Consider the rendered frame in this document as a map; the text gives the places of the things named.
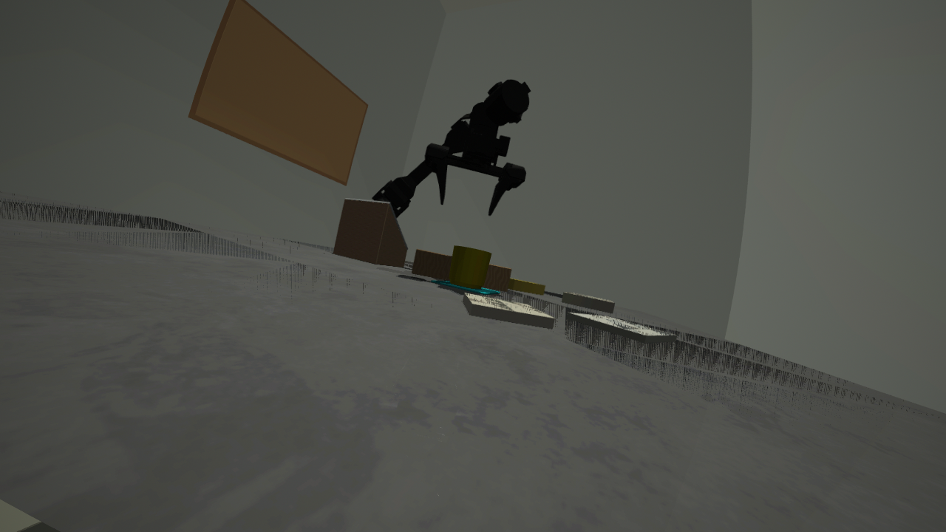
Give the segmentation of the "wooden plank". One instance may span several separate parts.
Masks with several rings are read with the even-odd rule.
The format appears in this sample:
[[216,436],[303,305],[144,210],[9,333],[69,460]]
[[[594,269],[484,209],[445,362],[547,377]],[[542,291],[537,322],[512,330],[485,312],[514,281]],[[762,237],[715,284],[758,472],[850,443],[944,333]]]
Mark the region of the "wooden plank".
[[[449,272],[452,268],[452,256],[441,255],[440,253],[416,250],[415,263],[412,273],[428,277],[436,277],[450,282]],[[494,264],[488,265],[486,283],[482,287],[508,292],[511,277],[511,268],[504,268]]]

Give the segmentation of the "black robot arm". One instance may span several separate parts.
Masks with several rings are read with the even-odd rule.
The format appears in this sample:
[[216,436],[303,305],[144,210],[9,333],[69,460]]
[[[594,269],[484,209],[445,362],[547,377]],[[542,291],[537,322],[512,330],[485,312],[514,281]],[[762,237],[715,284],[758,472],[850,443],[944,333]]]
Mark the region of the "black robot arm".
[[[464,115],[452,125],[452,130],[447,134],[442,146],[449,147],[449,154],[458,154],[463,151],[464,140],[470,126],[488,126],[497,134],[499,126],[504,126],[508,122],[520,122],[523,120],[521,119],[523,112],[528,110],[530,92],[531,89],[526,82],[523,84],[515,80],[497,82],[492,89],[489,89],[486,101],[477,102],[470,114]],[[466,120],[463,122],[462,119],[470,119],[469,124]],[[497,139],[483,134],[470,134],[466,152],[484,156],[490,159],[493,166],[496,166],[499,155],[507,155],[510,140],[510,136],[500,135]],[[416,186],[421,184],[430,173],[432,173],[432,168],[426,166],[424,160],[405,177],[389,180],[380,191],[376,192],[372,200],[391,202],[393,212],[398,218],[409,207],[411,202],[409,200],[415,195]],[[384,191],[383,194],[382,191]]]

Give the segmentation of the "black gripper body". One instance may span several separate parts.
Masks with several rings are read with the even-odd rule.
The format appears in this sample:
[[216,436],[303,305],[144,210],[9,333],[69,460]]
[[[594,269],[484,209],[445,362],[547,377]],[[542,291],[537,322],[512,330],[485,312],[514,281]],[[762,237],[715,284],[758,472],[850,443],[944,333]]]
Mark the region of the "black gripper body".
[[[517,188],[525,181],[526,171],[524,166],[519,166],[516,164],[507,163],[506,166],[501,168],[500,166],[491,165],[490,159],[485,158],[484,156],[479,156],[476,154],[469,154],[466,152],[467,147],[469,147],[469,136],[470,134],[483,134],[486,136],[493,136],[497,138],[496,132],[484,125],[473,125],[469,127],[469,130],[466,134],[466,140],[464,140],[464,147],[462,157],[449,154],[449,147],[443,147],[441,145],[430,143],[426,149],[425,155],[425,165],[430,168],[432,165],[432,159],[439,161],[446,161],[447,165],[458,166],[458,168],[465,168],[469,171],[476,171],[480,173],[486,173],[487,175],[493,177],[499,177],[499,181],[503,177],[511,178],[517,180],[518,183],[513,186]],[[469,160],[464,159],[464,155],[470,155]]]

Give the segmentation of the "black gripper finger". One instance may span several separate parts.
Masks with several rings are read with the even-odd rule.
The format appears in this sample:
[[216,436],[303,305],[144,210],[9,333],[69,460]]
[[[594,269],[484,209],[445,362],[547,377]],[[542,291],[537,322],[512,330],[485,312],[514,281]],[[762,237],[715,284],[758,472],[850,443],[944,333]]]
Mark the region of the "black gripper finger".
[[432,165],[432,172],[436,173],[436,176],[438,179],[438,184],[439,184],[439,189],[440,189],[440,204],[443,205],[443,203],[445,202],[445,194],[446,194],[447,162],[432,159],[432,162],[430,163],[430,165]]
[[506,191],[510,191],[511,188],[513,188],[513,186],[515,186],[517,183],[518,183],[517,180],[511,179],[511,178],[507,178],[507,177],[501,178],[501,180],[494,186],[494,194],[492,197],[492,202],[490,204],[488,216],[492,216],[494,212],[494,208],[497,207],[497,204],[500,201],[500,197]]

